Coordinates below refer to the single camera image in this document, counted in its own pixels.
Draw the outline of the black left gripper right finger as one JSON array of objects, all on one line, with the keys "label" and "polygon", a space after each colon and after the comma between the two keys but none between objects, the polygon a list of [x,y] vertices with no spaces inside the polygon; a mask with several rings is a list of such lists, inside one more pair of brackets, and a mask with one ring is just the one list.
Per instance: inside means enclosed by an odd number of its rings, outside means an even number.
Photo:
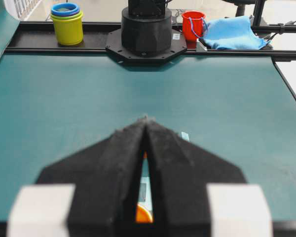
[{"label": "black left gripper right finger", "polygon": [[209,237],[208,183],[245,184],[241,169],[156,122],[146,124],[154,221],[165,237]]}]

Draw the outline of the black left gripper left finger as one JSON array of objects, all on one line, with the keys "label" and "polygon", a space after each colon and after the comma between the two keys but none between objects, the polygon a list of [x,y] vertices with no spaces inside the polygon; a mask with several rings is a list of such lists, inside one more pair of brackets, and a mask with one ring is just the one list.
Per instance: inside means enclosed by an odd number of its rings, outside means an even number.
[{"label": "black left gripper left finger", "polygon": [[37,184],[75,184],[70,236],[117,237],[135,224],[145,128],[138,121],[41,171]]}]

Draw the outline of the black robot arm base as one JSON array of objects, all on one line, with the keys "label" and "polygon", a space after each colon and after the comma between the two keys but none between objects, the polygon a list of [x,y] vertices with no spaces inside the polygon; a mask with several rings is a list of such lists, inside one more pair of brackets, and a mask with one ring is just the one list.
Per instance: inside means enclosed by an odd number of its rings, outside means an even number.
[{"label": "black robot arm base", "polygon": [[187,50],[184,35],[172,27],[168,0],[129,0],[121,28],[108,34],[106,50],[129,63],[162,64]]}]

